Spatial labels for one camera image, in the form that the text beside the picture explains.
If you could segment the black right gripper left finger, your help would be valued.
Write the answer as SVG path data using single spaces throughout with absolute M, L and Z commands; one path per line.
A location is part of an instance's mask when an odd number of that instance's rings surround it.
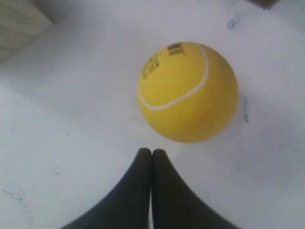
M 140 148 L 117 185 L 89 211 L 65 229 L 147 229 L 151 190 L 151 159 Z

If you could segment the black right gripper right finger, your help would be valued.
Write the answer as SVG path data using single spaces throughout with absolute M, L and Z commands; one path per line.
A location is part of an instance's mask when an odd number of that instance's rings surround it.
M 152 154 L 152 220 L 155 229 L 236 229 L 184 182 L 162 149 Z

